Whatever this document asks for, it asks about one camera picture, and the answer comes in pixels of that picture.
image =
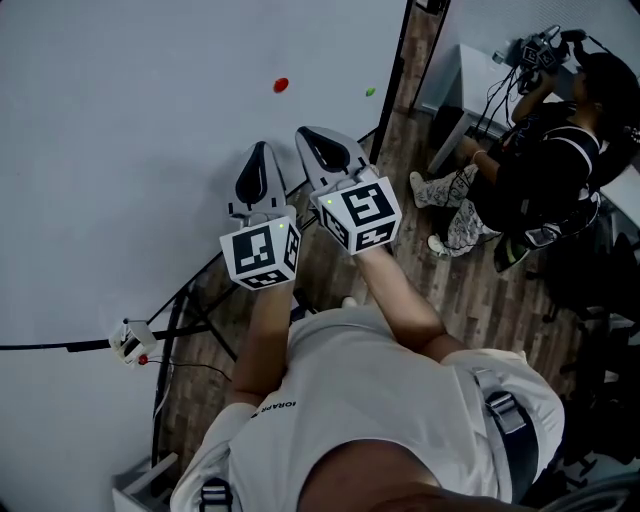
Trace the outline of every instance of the white shoe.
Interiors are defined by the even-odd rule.
[[[418,196],[420,192],[424,189],[425,181],[420,176],[419,172],[412,172],[409,174],[409,184],[411,185],[411,190],[413,191],[413,202],[416,205],[416,208],[424,208],[427,206],[427,203],[422,201]]]
[[[345,297],[342,299],[342,308],[357,308],[358,302],[353,297]]]
[[[444,246],[438,235],[431,235],[427,238],[427,245],[429,246],[429,249],[436,253],[436,256],[444,256],[447,254],[447,248]]]

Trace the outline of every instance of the wooden floor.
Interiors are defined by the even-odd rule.
[[[427,248],[432,212],[415,208],[407,180],[411,171],[424,172],[433,154],[427,147],[430,116],[420,112],[408,115],[408,109],[437,22],[437,18],[414,8],[403,49],[405,73],[378,161],[403,209],[395,257],[418,290],[441,313],[452,335],[471,347],[525,350],[529,363],[556,391],[564,393],[571,382],[565,381],[558,370],[575,358],[579,342],[577,319],[563,311],[555,323],[542,323],[549,299],[542,282],[527,281],[525,273],[543,267],[544,254],[532,255],[520,266],[498,275],[493,267],[494,242],[456,259],[436,258]],[[305,218],[310,218],[306,213],[308,191],[303,188],[291,198]],[[231,286],[222,258],[198,280],[197,286],[204,304]],[[339,307],[346,295],[360,303],[372,302],[351,258],[317,224],[311,225],[302,238],[297,287],[304,289],[319,310]],[[236,349],[244,338],[253,300],[253,293],[239,289],[210,315],[212,323]],[[182,338],[176,345],[176,361],[212,365],[231,375],[233,362],[211,334]],[[220,411],[225,389],[225,379],[213,370],[175,368],[163,407],[160,436],[161,453],[174,451],[180,456],[174,476],[184,471]]]

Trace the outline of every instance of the white wall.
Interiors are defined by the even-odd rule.
[[[132,370],[110,350],[0,352],[5,507],[110,512],[111,477],[151,454],[159,366]]]
[[[0,3],[0,344],[153,315],[219,252],[242,152],[269,142],[291,189],[300,126],[377,126],[405,7]]]
[[[444,101],[457,44],[492,55],[513,39],[554,24],[586,30],[640,73],[640,14],[628,0],[451,0],[416,106],[432,110]],[[592,43],[585,50],[601,51]]]

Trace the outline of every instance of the white t-shirt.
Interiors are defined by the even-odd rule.
[[[444,489],[510,497],[500,489],[472,368],[493,370],[529,412],[536,478],[560,444],[560,400],[512,352],[466,350],[439,364],[396,343],[376,310],[347,308],[294,324],[288,357],[280,389],[260,407],[234,404],[218,415],[174,491],[173,512],[197,510],[214,476],[229,482],[234,512],[294,512],[313,466],[359,439],[407,448]]]

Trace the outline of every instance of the wire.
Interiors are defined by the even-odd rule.
[[[520,80],[520,77],[522,76],[522,74],[520,74],[520,76],[518,78],[516,78],[516,83],[518,83],[518,80]],[[507,95],[509,96],[509,99],[507,101],[505,101],[504,103],[504,114],[505,114],[505,119],[507,121],[507,126],[509,127],[509,130],[511,130],[511,128],[513,128],[511,126],[511,116],[509,115],[509,102],[510,101],[515,101],[516,98],[511,98],[511,88],[513,87],[513,77],[511,77],[511,81],[509,82],[509,89],[507,89]]]
[[[520,70],[520,74],[519,75],[518,75],[518,73],[516,71],[516,75],[517,75],[516,80],[515,80],[515,82],[512,82],[512,83],[509,84],[509,90],[511,90],[511,87],[513,87],[513,84],[517,84],[518,82],[520,82],[522,80],[522,74],[523,74],[522,70]],[[519,92],[516,90],[516,94],[512,98],[511,97],[511,93],[509,93],[509,100],[510,101],[516,101],[516,99],[518,99],[518,94],[519,94]]]
[[[521,73],[520,76],[518,76],[516,78],[516,80],[514,81],[513,78],[515,76],[515,71],[517,68],[514,68],[512,71],[513,73],[510,73],[510,78],[509,78],[509,86],[507,87],[507,92],[504,96],[504,98],[502,98],[502,101],[500,101],[500,103],[498,104],[498,106],[495,108],[495,110],[493,111],[493,114],[491,114],[491,118],[489,119],[489,122],[487,123],[487,126],[484,129],[484,133],[482,134],[482,137],[486,137],[487,133],[489,131],[489,128],[491,127],[491,123],[493,122],[493,118],[496,115],[496,113],[498,112],[498,110],[500,110],[500,107],[502,106],[502,104],[505,104],[505,109],[506,109],[506,114],[507,114],[507,125],[509,126],[509,129],[511,129],[511,124],[509,123],[509,101],[511,100],[511,90],[518,85],[518,83],[526,77],[526,75],[524,73]],[[539,68],[532,68],[532,71],[536,71]]]
[[[147,364],[148,364],[148,363],[162,364],[162,361],[152,361],[151,359],[149,359],[149,360],[147,361]],[[213,371],[215,371],[215,372],[218,372],[220,375],[222,375],[222,376],[223,376],[225,379],[227,379],[229,382],[233,382],[233,381],[231,380],[231,378],[230,378],[226,373],[224,373],[222,370],[220,370],[220,369],[218,369],[218,368],[216,368],[216,367],[214,367],[214,366],[210,366],[210,365],[208,365],[208,364],[201,364],[201,363],[174,363],[174,362],[170,362],[170,363],[169,363],[169,365],[170,365],[170,366],[191,366],[191,367],[198,367],[198,366],[201,366],[201,367],[204,367],[204,368],[209,368],[210,370],[213,370]]]
[[[484,121],[484,118],[487,115],[487,111],[489,110],[489,107],[491,106],[491,102],[493,101],[493,99],[497,96],[497,94],[502,90],[502,88],[505,86],[505,84],[511,80],[511,77],[514,75],[514,73],[516,72],[517,67],[513,68],[511,71],[509,71],[509,73],[507,73],[507,76],[504,77],[504,79],[501,82],[496,82],[495,84],[493,84],[492,86],[489,87],[489,89],[487,89],[487,104],[484,107],[484,111],[482,112],[482,115],[480,116],[480,119],[478,119],[478,122],[476,123],[476,126],[473,128],[473,132],[471,133],[472,137],[475,137],[476,134],[478,133],[478,129],[480,128],[480,125],[482,124],[482,121]],[[489,96],[489,91],[495,87],[497,84],[500,84],[500,86],[495,90],[495,92],[493,92],[491,94],[491,96]]]
[[[164,392],[164,396],[162,397],[162,400],[160,400],[160,403],[158,404],[158,407],[156,407],[156,410],[153,411],[153,419],[156,419],[156,416],[158,415],[158,413],[160,412],[160,410],[162,409],[162,406],[164,405],[164,403],[167,401],[167,397],[169,396],[169,390],[171,389],[171,377],[173,377],[173,371],[171,372],[171,375],[169,375],[167,381],[169,382],[169,384],[167,385],[167,390]]]

